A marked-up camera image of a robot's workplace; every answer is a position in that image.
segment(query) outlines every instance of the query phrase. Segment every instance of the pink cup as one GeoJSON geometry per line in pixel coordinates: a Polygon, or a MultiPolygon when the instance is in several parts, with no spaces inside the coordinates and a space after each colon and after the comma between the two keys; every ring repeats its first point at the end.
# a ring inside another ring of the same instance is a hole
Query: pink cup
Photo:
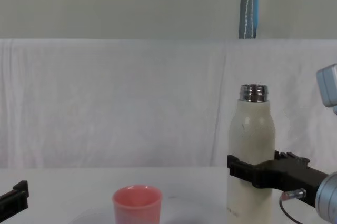
{"type": "Polygon", "coordinates": [[[163,195],[151,186],[124,187],[112,196],[116,224],[159,224],[163,195]]]}

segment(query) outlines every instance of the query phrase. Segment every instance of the white tablecloth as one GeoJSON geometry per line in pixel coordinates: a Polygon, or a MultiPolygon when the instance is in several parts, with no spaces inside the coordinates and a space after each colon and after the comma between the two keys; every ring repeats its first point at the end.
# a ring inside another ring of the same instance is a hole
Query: white tablecloth
{"type": "MultiPolygon", "coordinates": [[[[111,196],[120,187],[149,184],[164,194],[161,224],[226,223],[226,168],[112,168],[0,170],[0,193],[28,180],[29,208],[6,224],[112,224],[111,196]]],[[[273,224],[292,223],[278,208],[273,224]]],[[[285,208],[303,223],[325,223],[299,200],[285,208]]]]}

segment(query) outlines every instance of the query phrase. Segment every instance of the black bracket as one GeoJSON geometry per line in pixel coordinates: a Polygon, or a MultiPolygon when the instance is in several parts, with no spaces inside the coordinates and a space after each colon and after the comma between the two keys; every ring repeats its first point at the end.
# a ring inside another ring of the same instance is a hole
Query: black bracket
{"type": "Polygon", "coordinates": [[[13,190],[0,196],[0,222],[28,208],[28,182],[21,181],[13,190]]]}
{"type": "Polygon", "coordinates": [[[301,199],[315,207],[315,198],[321,182],[328,175],[308,167],[309,159],[298,157],[291,152],[275,151],[274,160],[257,165],[247,164],[228,155],[227,167],[230,175],[251,182],[256,188],[274,188],[291,191],[303,188],[306,197],[301,199]]]}

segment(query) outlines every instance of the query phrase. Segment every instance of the white fabric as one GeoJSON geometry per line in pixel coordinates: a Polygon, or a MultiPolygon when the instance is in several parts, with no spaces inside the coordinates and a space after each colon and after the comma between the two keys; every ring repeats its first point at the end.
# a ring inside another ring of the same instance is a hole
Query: white fabric
{"type": "Polygon", "coordinates": [[[0,38],[228,39],[240,0],[0,0],[0,38]]]}
{"type": "Polygon", "coordinates": [[[337,62],[335,40],[0,46],[2,167],[223,166],[240,85],[257,82],[270,87],[277,149],[336,170],[337,117],[315,79],[337,62]]]}
{"type": "Polygon", "coordinates": [[[9,43],[1,94],[10,168],[210,164],[222,43],[9,43]]]}
{"type": "Polygon", "coordinates": [[[259,0],[259,38],[336,39],[336,0],[259,0]]]}

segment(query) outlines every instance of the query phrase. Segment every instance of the white water bottle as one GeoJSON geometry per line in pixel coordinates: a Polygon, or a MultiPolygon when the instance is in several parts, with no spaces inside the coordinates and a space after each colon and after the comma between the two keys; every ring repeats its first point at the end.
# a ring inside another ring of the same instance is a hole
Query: white water bottle
{"type": "MultiPolygon", "coordinates": [[[[229,130],[229,155],[252,165],[274,159],[275,126],[264,85],[242,85],[229,130]]],[[[228,177],[227,224],[270,224],[272,189],[228,177]]]]}

